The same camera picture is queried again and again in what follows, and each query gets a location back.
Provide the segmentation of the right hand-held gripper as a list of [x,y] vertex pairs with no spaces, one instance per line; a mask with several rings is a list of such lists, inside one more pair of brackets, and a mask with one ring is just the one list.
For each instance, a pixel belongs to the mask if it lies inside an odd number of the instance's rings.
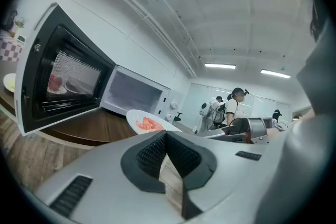
[[215,129],[206,132],[197,132],[196,136],[222,140],[223,137],[229,136],[241,139],[246,144],[269,144],[267,128],[262,118],[237,118],[233,119],[231,124],[222,129]]

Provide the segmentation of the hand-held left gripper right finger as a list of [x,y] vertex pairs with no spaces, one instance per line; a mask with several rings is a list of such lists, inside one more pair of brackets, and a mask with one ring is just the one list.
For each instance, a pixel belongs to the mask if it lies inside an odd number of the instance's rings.
[[167,210],[167,220],[256,220],[274,175],[273,144],[168,131],[166,147],[183,180],[182,211]]

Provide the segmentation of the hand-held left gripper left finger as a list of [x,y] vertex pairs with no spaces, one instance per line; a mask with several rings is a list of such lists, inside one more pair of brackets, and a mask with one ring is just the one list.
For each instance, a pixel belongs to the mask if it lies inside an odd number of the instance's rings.
[[81,224],[181,224],[182,216],[169,203],[166,194],[139,190],[125,177],[121,157],[131,146],[153,133],[95,147],[46,180],[36,197],[51,203],[77,177],[92,179],[86,193],[70,215]]

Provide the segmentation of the pink raw meat slices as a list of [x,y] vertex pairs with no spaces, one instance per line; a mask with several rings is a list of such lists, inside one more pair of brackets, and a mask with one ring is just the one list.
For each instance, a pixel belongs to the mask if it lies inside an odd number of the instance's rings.
[[164,127],[160,123],[158,123],[158,122],[156,122],[156,121],[154,121],[154,120],[152,120],[151,118],[148,118],[148,117],[144,117],[142,119],[142,122],[137,120],[135,123],[136,123],[138,128],[140,128],[141,130],[145,130],[145,131],[161,131],[161,130],[164,130]]

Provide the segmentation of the white food plate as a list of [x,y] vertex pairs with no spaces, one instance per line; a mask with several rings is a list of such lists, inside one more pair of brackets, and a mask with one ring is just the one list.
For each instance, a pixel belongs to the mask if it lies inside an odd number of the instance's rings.
[[172,125],[171,123],[165,121],[164,119],[162,119],[162,118],[160,118],[156,115],[153,115],[151,113],[147,113],[147,112],[141,111],[141,110],[129,110],[127,112],[127,115],[126,115],[127,122],[132,127],[132,129],[136,132],[137,135],[154,132],[154,131],[141,130],[140,128],[137,127],[135,122],[137,120],[142,122],[142,119],[144,117],[151,118],[152,120],[160,123],[164,127],[164,130],[166,130],[166,131],[178,131],[178,132],[181,131],[180,129],[178,129],[177,127]]

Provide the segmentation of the white microwave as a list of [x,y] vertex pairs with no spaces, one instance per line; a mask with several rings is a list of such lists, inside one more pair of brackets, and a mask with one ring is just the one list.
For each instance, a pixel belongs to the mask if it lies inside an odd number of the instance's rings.
[[[80,6],[52,3],[18,63],[16,119],[28,135],[97,109],[165,116],[186,81],[181,64],[152,37],[128,38]],[[60,86],[66,94],[47,92]]]

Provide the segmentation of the person's right forearm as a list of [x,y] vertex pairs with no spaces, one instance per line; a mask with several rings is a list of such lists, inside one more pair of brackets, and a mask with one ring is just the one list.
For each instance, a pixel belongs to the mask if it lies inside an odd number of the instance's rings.
[[315,113],[314,113],[313,108],[310,108],[305,114],[300,116],[298,119],[292,121],[291,126],[294,126],[295,124],[301,123],[305,120],[312,119],[313,117],[315,117]]

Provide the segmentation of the white backpack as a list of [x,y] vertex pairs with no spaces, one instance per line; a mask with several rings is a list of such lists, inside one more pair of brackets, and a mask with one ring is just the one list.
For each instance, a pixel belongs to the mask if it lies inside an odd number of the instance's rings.
[[203,103],[200,108],[199,114],[208,118],[210,117],[211,113],[212,113],[212,103],[211,102]]

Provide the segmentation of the dark wooden table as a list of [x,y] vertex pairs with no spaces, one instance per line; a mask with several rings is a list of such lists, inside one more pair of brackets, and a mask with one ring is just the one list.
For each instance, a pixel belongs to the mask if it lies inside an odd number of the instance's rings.
[[[0,60],[0,110],[16,122],[14,94],[4,87],[3,79],[15,73],[17,62]],[[36,132],[64,145],[95,147],[135,136],[123,116],[97,109]]]

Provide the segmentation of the long ceiling light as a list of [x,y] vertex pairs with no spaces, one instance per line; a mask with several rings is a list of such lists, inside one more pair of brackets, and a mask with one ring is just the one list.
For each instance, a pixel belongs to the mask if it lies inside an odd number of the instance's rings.
[[291,78],[290,75],[282,74],[282,73],[278,73],[278,72],[274,72],[274,71],[270,71],[270,70],[265,70],[265,69],[262,69],[262,70],[260,71],[260,73],[261,73],[261,74],[270,75],[270,76],[280,77],[280,78],[284,78],[284,79],[289,79],[289,78]]
[[220,68],[220,69],[236,69],[235,65],[217,64],[217,63],[206,63],[206,68]]

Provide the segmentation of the person's dark top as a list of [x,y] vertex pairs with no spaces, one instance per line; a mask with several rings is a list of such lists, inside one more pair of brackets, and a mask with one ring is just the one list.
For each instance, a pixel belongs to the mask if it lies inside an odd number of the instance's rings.
[[336,25],[327,19],[297,79],[315,114],[336,114]]

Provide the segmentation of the white ceiling pipes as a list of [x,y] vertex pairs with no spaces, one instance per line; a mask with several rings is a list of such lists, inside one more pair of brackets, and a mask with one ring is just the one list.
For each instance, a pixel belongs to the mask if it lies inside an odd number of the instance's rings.
[[197,78],[196,72],[191,64],[188,62],[186,57],[178,49],[176,43],[169,36],[169,34],[164,30],[162,25],[153,17],[152,13],[148,11],[139,1],[137,0],[123,0],[128,6],[130,6],[155,32],[155,34],[161,39],[161,41],[168,47],[168,49],[173,53],[173,55],[179,60],[187,72],[192,78]]

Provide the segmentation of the checkered cloth table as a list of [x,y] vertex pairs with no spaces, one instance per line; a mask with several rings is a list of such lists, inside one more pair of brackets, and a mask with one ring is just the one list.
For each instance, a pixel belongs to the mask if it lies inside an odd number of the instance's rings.
[[0,29],[0,60],[19,61],[24,44],[13,38],[7,31]]

